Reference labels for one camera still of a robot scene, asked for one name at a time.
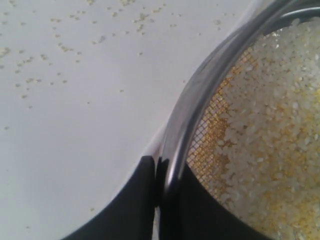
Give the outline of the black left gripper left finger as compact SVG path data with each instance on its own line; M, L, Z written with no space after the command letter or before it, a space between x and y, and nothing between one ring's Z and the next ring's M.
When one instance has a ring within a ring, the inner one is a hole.
M66 240L151 240L155 217L155 161L143 156L120 193Z

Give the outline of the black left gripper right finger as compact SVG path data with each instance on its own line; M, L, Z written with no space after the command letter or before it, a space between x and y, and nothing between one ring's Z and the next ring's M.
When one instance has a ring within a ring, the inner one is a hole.
M161 240L268 240L220 205L185 165L178 193L160 207Z

